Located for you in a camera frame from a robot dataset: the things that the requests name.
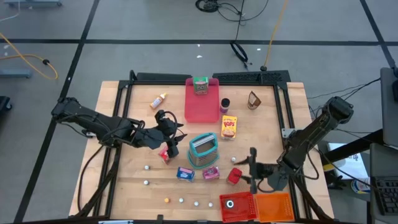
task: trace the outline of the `small metal basket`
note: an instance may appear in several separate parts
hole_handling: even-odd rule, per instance
[[[218,142],[215,133],[197,136],[189,142],[188,160],[195,169],[212,165],[218,158]]]

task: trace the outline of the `wooden table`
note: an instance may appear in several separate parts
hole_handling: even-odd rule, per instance
[[[108,116],[112,115],[117,87],[118,82],[102,83],[96,111]],[[288,83],[288,88],[296,128],[304,128],[311,122],[311,117],[303,83]],[[249,110],[247,107],[250,91],[255,92],[262,101],[256,110]],[[158,214],[163,214],[165,220],[219,221],[221,220],[219,195],[249,191],[249,185],[242,180],[235,186],[226,183],[227,175],[233,168],[231,158],[236,157],[237,161],[245,159],[249,155],[249,147],[252,146],[257,148],[258,162],[275,163],[282,152],[273,87],[220,86],[220,98],[231,100],[228,114],[238,117],[237,135],[234,141],[225,141],[220,138],[221,119],[211,124],[193,124],[185,121],[185,86],[183,85],[134,85],[128,117],[144,120],[147,128],[155,126],[156,111],[153,111],[149,104],[164,92],[168,93],[167,99],[158,109],[172,111],[178,122],[185,124],[181,130],[188,136],[179,143],[180,154],[169,165],[165,165],[157,155],[165,144],[155,150],[136,149],[123,144],[111,218],[153,220]],[[289,127],[282,94],[280,91],[284,122],[285,126]],[[119,115],[122,113],[124,100],[121,102]],[[215,165],[220,168],[220,180],[205,182],[201,176],[201,170],[197,170],[194,183],[177,180],[177,167],[192,168],[186,156],[188,142],[195,136],[208,132],[214,132],[218,136],[220,158]],[[97,139],[88,140],[81,168],[99,146]],[[326,214],[333,217],[320,156],[315,151],[310,152],[310,155],[320,171],[320,178],[318,180],[306,179],[307,189]],[[90,199],[98,186],[103,156],[104,150],[91,161],[85,172],[81,193],[82,206]],[[149,165],[150,170],[144,170],[145,165]],[[248,168],[248,166],[240,167],[244,174],[248,174]],[[315,176],[308,158],[303,170],[306,175]],[[144,180],[148,180],[150,184],[144,185]],[[271,189],[266,181],[261,187]],[[289,186],[286,186],[284,190],[288,192]],[[104,213],[107,192],[106,190],[103,194],[100,214]],[[300,191],[297,189],[296,192],[300,216],[305,217]],[[171,199],[170,203],[164,202],[166,197]],[[178,201],[180,197],[184,198],[184,203]],[[193,205],[195,201],[199,202],[198,207]],[[213,202],[214,206],[210,208],[209,202]],[[70,209],[71,215],[77,213],[76,203],[77,186]]]

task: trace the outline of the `yellow cable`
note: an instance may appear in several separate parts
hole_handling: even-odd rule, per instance
[[[287,5],[287,2],[288,2],[288,1],[289,1],[289,0],[285,0],[284,6],[282,7],[282,10],[281,10],[281,12],[280,12],[280,14],[279,14],[278,21],[276,22],[276,25],[275,25],[275,27],[274,27],[274,31],[272,31],[271,40],[269,41],[268,51],[267,51],[267,57],[266,57],[266,61],[264,62],[264,66],[267,66],[268,57],[269,57],[269,54],[270,54],[270,52],[271,52],[272,41],[274,40],[274,35],[275,35],[276,31],[277,31],[278,28],[279,28],[279,24],[280,24],[280,22],[281,22],[281,20],[282,20],[282,17],[283,17],[283,15],[284,15],[284,12],[285,12],[285,9],[286,9],[286,5]]]
[[[3,59],[10,59],[10,58],[17,58],[20,57],[21,59],[23,59],[26,64],[28,64],[29,66],[31,66],[36,72],[38,72],[39,74],[41,74],[44,78],[47,78],[49,80],[56,80],[58,79],[58,72],[56,71],[56,69],[50,64],[47,63],[47,65],[54,71],[55,73],[55,77],[48,77],[46,76],[44,73],[42,73],[39,69],[37,69],[34,65],[32,65],[28,60],[25,59],[25,57],[35,57],[37,59],[40,59],[42,62],[44,61],[43,58],[37,56],[37,55],[33,55],[33,54],[21,54],[18,49],[2,34],[0,33],[0,36],[17,52],[18,55],[13,55],[13,56],[8,56],[8,57],[3,57],[0,58],[0,60]]]

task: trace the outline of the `concrete floor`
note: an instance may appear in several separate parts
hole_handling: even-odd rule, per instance
[[[236,7],[238,0],[230,0]],[[367,0],[386,41],[398,41],[395,0]],[[62,7],[23,9],[14,19],[0,23],[0,32],[10,39],[80,39],[94,0],[64,1]],[[217,13],[204,13],[195,1],[101,0],[87,39],[126,40],[218,40],[233,39],[237,23]],[[255,15],[264,1],[246,1],[247,17]],[[258,18],[248,21],[239,39],[269,40],[283,1],[270,0]],[[0,17],[16,9],[0,4]],[[289,1],[276,40],[368,41],[377,38],[360,1]],[[10,96],[13,110],[0,125],[0,223],[13,222],[32,168],[50,122],[50,111],[61,92],[77,44],[16,44],[25,54],[49,59],[60,78],[46,80],[38,73],[31,79],[1,79],[0,95]],[[249,70],[264,63],[267,45],[244,45]],[[389,47],[398,60],[398,47]],[[0,56],[14,55],[0,44]],[[52,71],[34,61],[46,74]],[[27,68],[20,59],[0,61],[0,68]],[[289,70],[293,82],[304,82],[307,96],[341,90],[376,79],[388,67],[380,46],[274,45],[269,70]],[[94,108],[104,80],[127,79],[136,72],[186,73],[212,76],[216,72],[244,72],[242,63],[228,44],[85,44],[68,91],[80,103]],[[342,126],[351,131],[374,131],[381,127],[379,83],[349,99],[354,105],[352,120]],[[316,108],[328,97],[309,100]],[[332,132],[326,140],[350,142],[355,137]],[[68,215],[80,169],[85,139],[57,126],[24,221],[65,218]],[[365,223],[366,204],[331,192],[336,218]]]

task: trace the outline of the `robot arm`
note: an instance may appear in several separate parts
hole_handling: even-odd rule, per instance
[[[60,98],[51,115],[58,123],[76,123],[96,134],[99,143],[104,146],[115,147],[126,143],[132,147],[156,149],[166,142],[169,157],[175,157],[178,155],[177,144],[186,134],[175,137],[177,128],[183,125],[178,124],[177,120],[165,118],[167,113],[175,119],[173,113],[159,110],[155,115],[158,125],[146,129],[144,121],[105,116],[80,105],[75,98]]]
[[[257,189],[265,192],[258,185],[256,186],[256,179],[267,178],[268,184],[274,190],[282,190],[287,185],[288,178],[291,178],[318,218],[320,220],[331,220],[299,181],[296,174],[302,168],[307,152],[339,124],[347,123],[353,113],[351,104],[337,96],[331,98],[323,106],[322,114],[318,118],[305,129],[293,131],[284,139],[284,151],[276,164],[256,162],[257,150],[251,147],[250,156],[244,161],[235,163],[235,165],[249,164],[250,177],[243,176],[242,178],[248,184],[251,184],[251,193],[256,194]]]

